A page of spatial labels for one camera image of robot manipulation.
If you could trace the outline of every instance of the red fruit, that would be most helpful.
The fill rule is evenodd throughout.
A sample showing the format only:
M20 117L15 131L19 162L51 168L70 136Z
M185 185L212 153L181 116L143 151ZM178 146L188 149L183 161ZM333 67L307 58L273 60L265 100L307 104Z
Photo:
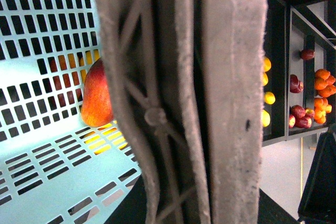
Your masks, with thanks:
M301 51L300 57L302 60L311 60L315 57L315 51L312 49L304 49Z
M102 59L98 59L85 78L83 121L91 127L100 127L113 120L113 110Z
M295 116L296 119L299 119L306 115L306 110L300 105L294 105L290 108L290 113Z
M288 126L289 128L293 128L295 125L295 117L293 115L289 115Z
M311 108L306 108L305 109L306 111L306 116L309 117L309 118L314 118L315 116L315 111Z
M304 116L302 118L296 119L295 127L308 129L311 127L312 120L311 118Z

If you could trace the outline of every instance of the black object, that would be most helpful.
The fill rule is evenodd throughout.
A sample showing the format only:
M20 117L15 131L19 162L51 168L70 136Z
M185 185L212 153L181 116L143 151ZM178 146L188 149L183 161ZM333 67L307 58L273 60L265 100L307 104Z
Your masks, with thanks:
M321 134L299 206L306 223L336 223L335 133Z

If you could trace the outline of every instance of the perforated basket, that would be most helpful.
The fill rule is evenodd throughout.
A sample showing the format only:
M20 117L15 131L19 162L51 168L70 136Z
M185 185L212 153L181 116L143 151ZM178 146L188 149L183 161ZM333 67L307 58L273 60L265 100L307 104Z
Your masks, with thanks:
M103 223L140 175L116 121L80 119L98 30L94 0L0 0L0 223Z

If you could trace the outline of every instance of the lemon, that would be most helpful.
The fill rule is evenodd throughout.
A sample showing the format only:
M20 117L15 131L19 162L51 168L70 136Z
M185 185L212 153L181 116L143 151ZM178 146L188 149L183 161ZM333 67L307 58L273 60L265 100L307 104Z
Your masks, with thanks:
M262 121L263 127L269 126L271 122L271 117L269 116L268 112L265 110L263 110L261 113L261 121Z
M266 92L265 93L265 97L264 97L264 101L267 103L267 104L270 104L272 105L273 103L275 103L275 96L272 92Z
M267 74L264 73L264 75L263 75L263 86L266 86L267 83L268 83L268 77L267 77Z
M267 72L268 70L270 70L272 67L271 61L265 57L264 58L264 72Z

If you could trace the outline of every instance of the yellow lemon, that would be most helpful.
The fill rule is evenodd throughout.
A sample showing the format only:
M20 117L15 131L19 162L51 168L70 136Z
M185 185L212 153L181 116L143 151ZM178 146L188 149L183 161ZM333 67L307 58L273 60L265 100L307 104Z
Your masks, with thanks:
M269 126L269 124L271 122L271 117L268 114L268 112L265 111L265 110L263 110L262 113L261 113L261 121L262 121L263 127Z
M268 70L270 70L272 67L271 61L265 57L264 58L264 72L267 72Z
M267 103L267 104L270 104L272 105L273 103L275 103L275 96L272 92L266 92L265 93L265 97L264 97L264 101Z
M267 74L264 73L264 75L263 75L263 86L266 86L267 83L268 83L268 77L267 77Z

